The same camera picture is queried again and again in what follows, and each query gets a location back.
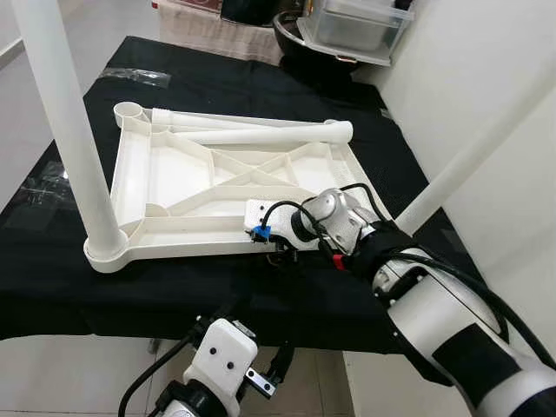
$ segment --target white wall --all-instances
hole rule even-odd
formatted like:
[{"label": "white wall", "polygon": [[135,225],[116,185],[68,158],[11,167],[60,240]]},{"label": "white wall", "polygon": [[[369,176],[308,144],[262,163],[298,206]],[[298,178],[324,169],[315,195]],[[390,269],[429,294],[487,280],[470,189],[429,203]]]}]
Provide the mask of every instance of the white wall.
[{"label": "white wall", "polygon": [[10,0],[0,0],[0,51],[19,38],[16,18]]},{"label": "white wall", "polygon": [[[432,180],[489,115],[516,97],[543,63],[556,59],[556,3],[419,1],[417,20],[396,51],[394,66],[366,77]],[[553,91],[444,206],[487,282],[554,355],[555,117]],[[347,357],[359,369],[382,361],[377,355]],[[395,378],[409,378],[408,369],[397,367]],[[355,379],[354,391],[364,390],[364,377]],[[426,403],[430,411],[423,415],[432,415],[437,392],[420,389],[426,393],[410,398],[407,412]],[[369,410],[370,399],[359,396],[362,409]],[[456,402],[453,410],[466,415]],[[386,409],[381,415],[390,414]]]}]

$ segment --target table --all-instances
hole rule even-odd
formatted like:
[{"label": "table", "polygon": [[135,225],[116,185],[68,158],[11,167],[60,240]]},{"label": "table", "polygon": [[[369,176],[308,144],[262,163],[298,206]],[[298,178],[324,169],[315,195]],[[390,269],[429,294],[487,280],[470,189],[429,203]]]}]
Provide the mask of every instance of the table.
[{"label": "table", "polygon": [[[265,63],[136,37],[126,38],[108,65],[171,75],[167,88],[100,78],[84,97],[108,184],[120,134],[112,107],[133,101],[180,111],[350,120],[354,153],[392,215],[427,185],[372,86],[328,73],[326,79],[308,75],[288,63],[284,67],[296,79]],[[198,314],[212,313],[233,295],[249,294],[240,318],[263,345],[292,339],[306,348],[398,351],[368,284],[331,269],[319,254],[300,255],[301,276],[267,269],[264,255],[134,261],[112,275],[95,272],[83,256],[85,233],[63,169],[56,174],[59,161],[52,143],[0,215],[0,339],[91,333],[180,338]],[[417,238],[475,272],[442,211]]]}]

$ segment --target white tube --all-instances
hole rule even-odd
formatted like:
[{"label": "white tube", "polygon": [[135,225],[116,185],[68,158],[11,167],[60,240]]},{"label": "white tube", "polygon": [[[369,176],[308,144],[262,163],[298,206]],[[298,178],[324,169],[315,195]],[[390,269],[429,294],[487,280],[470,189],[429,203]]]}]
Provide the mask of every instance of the white tube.
[{"label": "white tube", "polygon": [[332,122],[293,128],[239,129],[176,133],[201,145],[265,144],[289,142],[348,143],[354,133],[350,122]]},{"label": "white tube", "polygon": [[176,113],[166,109],[153,109],[153,124],[168,126],[191,126],[211,129],[269,129],[268,126],[253,123],[231,122],[214,118],[199,117]]},{"label": "white tube", "polygon": [[12,0],[50,128],[89,236],[86,250],[106,259],[125,249],[96,153],[56,0]]},{"label": "white tube", "polygon": [[493,117],[476,138],[461,150],[395,220],[412,235],[438,210],[444,201],[517,129],[556,84],[556,60],[543,67],[532,85]]}]

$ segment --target cable connector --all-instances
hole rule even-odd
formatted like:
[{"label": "cable connector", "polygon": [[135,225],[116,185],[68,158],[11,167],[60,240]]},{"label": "cable connector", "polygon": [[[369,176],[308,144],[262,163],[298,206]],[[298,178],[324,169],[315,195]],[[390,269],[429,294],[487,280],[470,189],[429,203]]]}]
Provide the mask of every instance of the cable connector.
[{"label": "cable connector", "polygon": [[262,226],[255,226],[251,230],[251,239],[253,242],[268,242],[268,239],[270,239],[270,226],[265,228]]}]

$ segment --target white plastic tray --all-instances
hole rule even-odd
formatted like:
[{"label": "white plastic tray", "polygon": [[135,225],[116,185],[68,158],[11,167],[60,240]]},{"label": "white plastic tray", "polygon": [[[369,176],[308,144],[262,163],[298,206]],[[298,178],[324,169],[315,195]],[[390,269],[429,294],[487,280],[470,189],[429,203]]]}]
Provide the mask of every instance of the white plastic tray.
[{"label": "white plastic tray", "polygon": [[[332,187],[353,182],[371,185],[346,143],[203,146],[183,134],[204,129],[224,132],[230,129],[226,123],[260,129],[323,124],[178,112],[165,116],[133,103],[116,105],[115,113],[122,133],[111,200],[118,225],[129,238],[125,263],[272,251],[274,245],[254,244],[244,230],[247,200],[302,202]],[[175,116],[193,116],[197,127],[152,123],[161,117],[182,122]],[[214,127],[213,121],[224,124]],[[355,190],[354,194],[369,205],[363,193]]]}]

